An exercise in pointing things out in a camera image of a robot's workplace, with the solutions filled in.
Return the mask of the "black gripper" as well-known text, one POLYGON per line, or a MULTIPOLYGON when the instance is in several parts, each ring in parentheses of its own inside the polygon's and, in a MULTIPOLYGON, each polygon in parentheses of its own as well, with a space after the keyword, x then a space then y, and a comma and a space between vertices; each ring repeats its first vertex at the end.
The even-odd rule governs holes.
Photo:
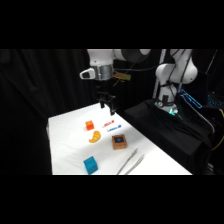
POLYGON ((116 112, 116 104, 113 103, 113 100, 116 96, 113 94, 113 84, 111 80, 107 81, 97 81, 96 82, 97 90, 97 100, 100 102, 100 108, 104 109, 105 105, 111 107, 111 116, 116 112))

